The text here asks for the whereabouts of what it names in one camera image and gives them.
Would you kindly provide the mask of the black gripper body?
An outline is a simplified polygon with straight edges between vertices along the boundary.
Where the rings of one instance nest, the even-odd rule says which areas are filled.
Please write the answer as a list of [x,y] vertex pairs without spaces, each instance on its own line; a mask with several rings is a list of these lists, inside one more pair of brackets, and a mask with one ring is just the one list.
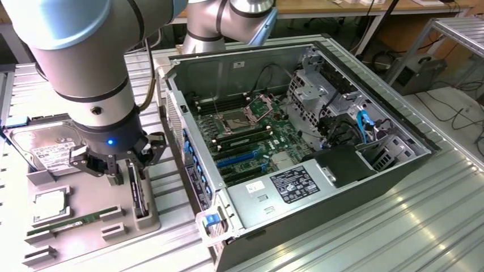
[[139,153],[148,144],[137,110],[132,110],[119,122],[108,126],[85,126],[76,121],[73,124],[92,155],[103,157],[132,150]]

